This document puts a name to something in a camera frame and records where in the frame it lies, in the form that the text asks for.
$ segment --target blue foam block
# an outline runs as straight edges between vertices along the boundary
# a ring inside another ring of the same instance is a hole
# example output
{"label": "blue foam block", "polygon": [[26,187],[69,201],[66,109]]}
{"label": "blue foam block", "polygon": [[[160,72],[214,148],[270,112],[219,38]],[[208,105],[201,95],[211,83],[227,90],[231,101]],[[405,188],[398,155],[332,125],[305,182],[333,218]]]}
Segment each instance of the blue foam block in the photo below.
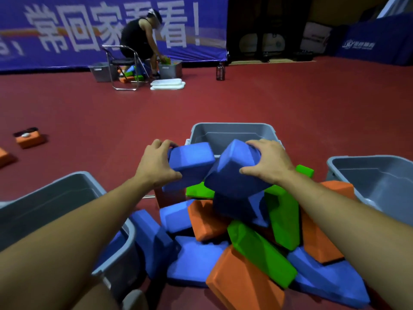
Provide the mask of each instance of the blue foam block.
{"label": "blue foam block", "polygon": [[187,200],[169,207],[161,208],[161,225],[169,233],[178,233],[192,227],[189,219],[188,207],[194,200]]}
{"label": "blue foam block", "polygon": [[332,276],[331,279],[339,287],[337,291],[325,291],[300,273],[295,278],[296,285],[304,293],[317,295],[356,309],[363,309],[370,303],[363,279],[347,261],[334,263],[325,268],[334,274],[334,278]]}
{"label": "blue foam block", "polygon": [[298,247],[287,255],[287,260],[297,271],[324,291],[336,291],[335,271],[324,267],[305,252],[304,247]]}
{"label": "blue foam block", "polygon": [[169,154],[169,166],[181,172],[182,179],[162,187],[163,191],[176,191],[202,182],[215,163],[209,143],[173,148]]}
{"label": "blue foam block", "polygon": [[260,159],[257,149],[241,140],[233,140],[208,172],[205,187],[234,199],[248,198],[271,187],[257,177],[240,174],[240,168],[254,166]]}
{"label": "blue foam block", "polygon": [[146,210],[132,213],[130,220],[136,227],[135,242],[145,256],[146,272],[149,278],[154,279],[166,271],[179,246]]}
{"label": "blue foam block", "polygon": [[213,207],[217,213],[225,217],[263,227],[270,226],[270,216],[263,191],[244,199],[231,199],[215,193]]}
{"label": "blue foam block", "polygon": [[106,246],[103,252],[100,254],[96,264],[95,269],[100,267],[103,262],[108,260],[112,255],[116,253],[122,246],[126,243],[126,238],[123,236],[121,231],[117,232],[115,237]]}
{"label": "blue foam block", "polygon": [[222,252],[229,246],[227,241],[219,245],[200,243],[195,237],[176,236],[182,250],[178,259],[168,268],[167,277],[170,281],[197,287],[207,287],[205,281],[214,268]]}

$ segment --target left hand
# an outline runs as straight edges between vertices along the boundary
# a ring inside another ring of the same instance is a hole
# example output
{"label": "left hand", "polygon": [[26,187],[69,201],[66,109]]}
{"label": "left hand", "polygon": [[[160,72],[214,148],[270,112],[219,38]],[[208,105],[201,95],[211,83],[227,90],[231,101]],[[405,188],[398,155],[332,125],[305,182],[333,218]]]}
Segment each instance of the left hand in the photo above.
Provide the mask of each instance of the left hand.
{"label": "left hand", "polygon": [[136,170],[135,178],[148,183],[150,189],[162,187],[182,178],[180,172],[175,172],[168,163],[169,147],[178,145],[170,140],[155,139],[152,145],[146,147]]}

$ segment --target floor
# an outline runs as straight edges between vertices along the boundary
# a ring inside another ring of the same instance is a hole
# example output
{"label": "floor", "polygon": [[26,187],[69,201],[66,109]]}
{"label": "floor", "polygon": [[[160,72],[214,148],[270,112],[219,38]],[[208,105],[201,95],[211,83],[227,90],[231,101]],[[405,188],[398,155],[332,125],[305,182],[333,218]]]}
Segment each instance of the floor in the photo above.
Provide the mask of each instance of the floor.
{"label": "floor", "polygon": [[[336,58],[316,62],[184,69],[183,90],[135,92],[95,83],[90,73],[0,76],[0,147],[18,162],[0,169],[0,201],[71,172],[88,171],[111,190],[133,176],[155,138],[183,145],[199,122],[274,127],[292,161],[315,169],[337,155],[388,154],[413,160],[412,67]],[[36,126],[48,143],[20,150],[12,134]],[[159,219],[154,200],[144,200]],[[223,309],[209,290],[166,286],[158,309]],[[287,291],[284,309],[347,309]]]}

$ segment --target exclamation mark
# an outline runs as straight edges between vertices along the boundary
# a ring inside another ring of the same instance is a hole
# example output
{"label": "exclamation mark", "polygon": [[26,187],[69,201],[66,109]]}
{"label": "exclamation mark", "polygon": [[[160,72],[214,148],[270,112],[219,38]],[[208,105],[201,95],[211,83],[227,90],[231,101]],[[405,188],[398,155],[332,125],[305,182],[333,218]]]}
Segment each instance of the exclamation mark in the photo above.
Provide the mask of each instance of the exclamation mark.
{"label": "exclamation mark", "polygon": [[195,23],[195,45],[199,43],[199,16],[198,16],[198,2],[194,2],[194,23]]}

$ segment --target water bottle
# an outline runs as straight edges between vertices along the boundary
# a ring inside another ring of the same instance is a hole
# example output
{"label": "water bottle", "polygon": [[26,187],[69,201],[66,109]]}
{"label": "water bottle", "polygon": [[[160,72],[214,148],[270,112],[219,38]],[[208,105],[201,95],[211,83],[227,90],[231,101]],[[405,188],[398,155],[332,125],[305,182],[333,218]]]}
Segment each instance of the water bottle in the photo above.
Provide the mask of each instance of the water bottle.
{"label": "water bottle", "polygon": [[219,62],[219,65],[216,67],[216,80],[225,80],[225,66],[224,64],[222,64],[222,62]]}

